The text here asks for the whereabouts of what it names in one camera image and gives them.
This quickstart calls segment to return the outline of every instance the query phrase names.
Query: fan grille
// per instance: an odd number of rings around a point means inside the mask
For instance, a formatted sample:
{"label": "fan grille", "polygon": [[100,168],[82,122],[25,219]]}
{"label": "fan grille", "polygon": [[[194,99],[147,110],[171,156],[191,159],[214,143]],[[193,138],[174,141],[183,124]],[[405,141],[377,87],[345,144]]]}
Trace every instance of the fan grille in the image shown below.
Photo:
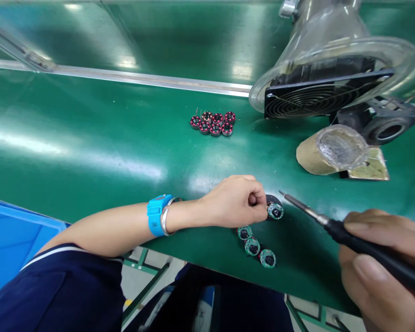
{"label": "fan grille", "polygon": [[349,85],[322,84],[291,91],[272,99],[266,105],[271,118],[298,118],[329,114],[338,111],[360,96],[359,90]]}

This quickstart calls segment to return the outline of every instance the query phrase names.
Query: hand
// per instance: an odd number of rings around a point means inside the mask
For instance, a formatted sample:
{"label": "hand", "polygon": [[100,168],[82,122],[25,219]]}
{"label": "hand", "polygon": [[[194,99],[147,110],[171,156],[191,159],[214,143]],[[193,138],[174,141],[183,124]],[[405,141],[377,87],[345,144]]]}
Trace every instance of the hand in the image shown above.
{"label": "hand", "polygon": [[252,175],[232,175],[197,202],[209,225],[236,228],[267,219],[266,194]]}
{"label": "hand", "polygon": [[[415,222],[380,210],[351,212],[346,229],[360,238],[393,248],[415,265]],[[415,332],[415,294],[401,285],[373,257],[340,247],[344,288],[379,329]]]}

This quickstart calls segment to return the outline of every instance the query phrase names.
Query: soldering iron handle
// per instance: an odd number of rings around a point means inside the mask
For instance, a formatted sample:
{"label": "soldering iron handle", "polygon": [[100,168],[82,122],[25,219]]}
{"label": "soldering iron handle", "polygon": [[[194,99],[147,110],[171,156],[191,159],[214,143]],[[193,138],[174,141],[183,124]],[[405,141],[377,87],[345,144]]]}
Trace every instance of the soldering iron handle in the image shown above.
{"label": "soldering iron handle", "polygon": [[367,254],[375,258],[404,287],[415,291],[415,266],[404,261],[398,252],[350,234],[341,221],[330,220],[325,229],[339,244],[351,248],[356,253]]}

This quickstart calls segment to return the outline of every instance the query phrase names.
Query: black fan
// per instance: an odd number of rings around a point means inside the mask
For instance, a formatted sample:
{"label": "black fan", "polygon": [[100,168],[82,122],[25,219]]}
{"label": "black fan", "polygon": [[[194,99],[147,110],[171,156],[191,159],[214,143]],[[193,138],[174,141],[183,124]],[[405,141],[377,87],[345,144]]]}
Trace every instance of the black fan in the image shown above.
{"label": "black fan", "polygon": [[265,94],[265,118],[326,115],[352,103],[393,76],[372,71],[372,58],[345,57],[300,66],[272,80]]}

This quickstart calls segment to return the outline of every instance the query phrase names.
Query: blue plastic bin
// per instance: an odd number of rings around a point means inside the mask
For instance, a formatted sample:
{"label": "blue plastic bin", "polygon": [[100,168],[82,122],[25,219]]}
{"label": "blue plastic bin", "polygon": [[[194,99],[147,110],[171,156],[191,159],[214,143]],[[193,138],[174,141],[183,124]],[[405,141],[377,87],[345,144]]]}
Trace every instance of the blue plastic bin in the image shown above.
{"label": "blue plastic bin", "polygon": [[0,202],[0,288],[66,224]]}

